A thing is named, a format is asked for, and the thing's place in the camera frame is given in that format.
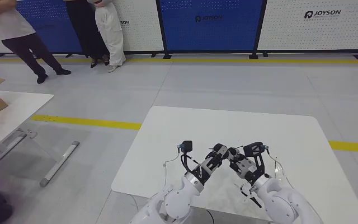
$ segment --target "white shoe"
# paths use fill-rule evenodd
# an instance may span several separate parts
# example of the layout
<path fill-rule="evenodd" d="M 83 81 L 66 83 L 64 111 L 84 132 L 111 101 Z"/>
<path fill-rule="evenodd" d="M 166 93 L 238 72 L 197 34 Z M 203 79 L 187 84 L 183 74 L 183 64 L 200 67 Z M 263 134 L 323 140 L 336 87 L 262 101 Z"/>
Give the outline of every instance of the white shoe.
<path fill-rule="evenodd" d="M 114 72 L 119 66 L 109 66 L 108 72 Z"/>

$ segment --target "person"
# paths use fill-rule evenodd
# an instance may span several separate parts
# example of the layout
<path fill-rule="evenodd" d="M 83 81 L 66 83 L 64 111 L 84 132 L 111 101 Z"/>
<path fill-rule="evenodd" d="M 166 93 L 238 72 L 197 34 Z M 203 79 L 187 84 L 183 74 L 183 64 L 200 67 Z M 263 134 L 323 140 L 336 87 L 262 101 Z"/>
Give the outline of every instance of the person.
<path fill-rule="evenodd" d="M 123 32 L 117 10 L 112 0 L 87 1 L 96 6 L 96 24 L 110 52 L 108 72 L 113 72 L 126 60 L 123 53 Z"/>
<path fill-rule="evenodd" d="M 66 2 L 68 17 L 76 32 L 82 52 L 92 58 L 91 68 L 99 59 L 109 64 L 109 52 L 102 40 L 95 22 L 95 12 L 86 0 L 63 0 Z"/>
<path fill-rule="evenodd" d="M 57 75 L 71 74 L 48 51 L 32 26 L 15 9 L 16 0 L 0 0 L 0 40 L 3 45 L 19 56 L 38 76 L 41 84 L 48 78 L 46 70 L 38 64 L 30 50 L 40 56 Z"/>
<path fill-rule="evenodd" d="M 12 216 L 12 207 L 9 205 L 5 197 L 0 194 L 0 223 L 8 220 Z"/>

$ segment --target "white pants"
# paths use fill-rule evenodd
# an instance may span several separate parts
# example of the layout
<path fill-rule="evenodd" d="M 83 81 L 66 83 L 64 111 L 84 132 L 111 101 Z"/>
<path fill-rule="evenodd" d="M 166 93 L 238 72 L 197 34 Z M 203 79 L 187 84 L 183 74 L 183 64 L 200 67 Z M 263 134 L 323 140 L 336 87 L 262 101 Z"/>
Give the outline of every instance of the white pants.
<path fill-rule="evenodd" d="M 113 3 L 96 7 L 96 24 L 110 52 L 110 65 L 121 66 L 126 60 L 123 53 L 123 32 Z"/>

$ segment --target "blue wall panel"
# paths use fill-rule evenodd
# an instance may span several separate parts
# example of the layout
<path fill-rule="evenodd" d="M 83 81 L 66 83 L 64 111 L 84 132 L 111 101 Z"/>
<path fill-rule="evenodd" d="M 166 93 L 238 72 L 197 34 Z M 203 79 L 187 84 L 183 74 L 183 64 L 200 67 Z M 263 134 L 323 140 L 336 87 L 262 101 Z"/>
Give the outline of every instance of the blue wall panel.
<path fill-rule="evenodd" d="M 62 0 L 19 1 L 17 10 L 33 26 L 50 52 L 82 52 Z"/>
<path fill-rule="evenodd" d="M 160 0 L 168 50 L 253 50 L 262 0 Z"/>

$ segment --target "white cable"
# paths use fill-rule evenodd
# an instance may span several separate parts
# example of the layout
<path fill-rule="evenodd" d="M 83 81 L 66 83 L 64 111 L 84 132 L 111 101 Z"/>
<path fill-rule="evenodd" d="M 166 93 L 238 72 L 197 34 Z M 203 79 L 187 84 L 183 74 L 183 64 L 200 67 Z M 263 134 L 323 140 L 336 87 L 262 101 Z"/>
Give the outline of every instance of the white cable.
<path fill-rule="evenodd" d="M 163 163 L 163 166 L 164 166 L 164 168 L 165 168 L 164 186 L 167 184 L 167 163 L 176 160 L 176 159 L 179 157 L 179 155 L 180 155 L 180 153 L 178 153 L 178 155 L 177 155 L 173 160 L 168 160 L 168 161 L 165 161 L 165 162 Z M 153 198 L 156 194 L 158 194 L 158 193 L 155 193 L 155 194 L 154 194 L 153 196 L 151 196 L 148 200 L 150 200 L 151 198 Z M 143 206 L 145 206 L 145 205 L 147 204 L 147 203 L 145 203 L 145 204 L 143 204 L 143 205 L 138 205 L 138 203 L 136 202 L 136 200 L 135 200 L 135 198 L 133 197 L 133 195 L 131 195 L 131 194 L 127 194 L 127 195 L 129 195 L 129 196 L 131 196 L 131 197 L 133 198 L 135 204 L 131 204 L 131 203 L 129 203 L 129 204 L 130 204 L 131 206 L 135 206 L 135 207 L 136 207 L 136 210 L 137 210 L 138 212 L 139 212 L 139 207 L 143 207 Z"/>
<path fill-rule="evenodd" d="M 285 176 L 287 182 L 289 183 L 289 185 L 290 185 L 293 189 L 295 189 L 295 188 L 292 186 L 292 184 L 291 184 L 291 182 L 289 181 L 289 179 L 287 178 L 286 173 L 285 173 L 285 170 L 284 170 L 284 167 L 282 166 L 282 164 L 281 164 L 280 162 L 278 162 L 277 159 L 275 160 L 274 158 L 272 158 L 272 156 L 271 156 L 270 154 L 268 154 L 268 156 L 269 156 L 272 160 L 274 160 L 275 162 L 277 162 L 277 163 L 281 166 L 281 168 L 282 168 L 282 174 L 284 174 L 284 176 Z M 309 203 L 309 201 L 308 201 L 307 199 L 306 199 L 306 201 L 307 201 L 307 203 L 309 204 L 309 206 L 311 206 L 311 208 L 313 209 L 314 213 L 318 216 L 318 218 L 319 218 L 321 224 L 324 224 L 322 218 L 319 216 L 318 212 L 313 208 L 313 206 L 311 205 L 311 203 Z"/>
<path fill-rule="evenodd" d="M 135 203 L 135 205 L 133 205 L 133 204 L 131 204 L 131 205 L 132 205 L 132 206 L 136 206 L 136 211 L 137 211 L 137 212 L 139 212 L 138 204 L 136 203 L 135 198 L 134 198 L 131 194 L 128 194 L 128 195 L 129 195 L 129 196 L 131 196 L 131 197 L 133 198 L 134 203 Z"/>
<path fill-rule="evenodd" d="M 180 153 L 178 152 L 177 157 L 175 157 L 173 160 L 168 160 L 168 161 L 165 161 L 165 162 L 163 163 L 163 167 L 165 168 L 164 186 L 167 185 L 167 162 L 172 162 L 172 161 L 176 160 L 176 159 L 179 157 L 179 154 L 180 154 Z"/>

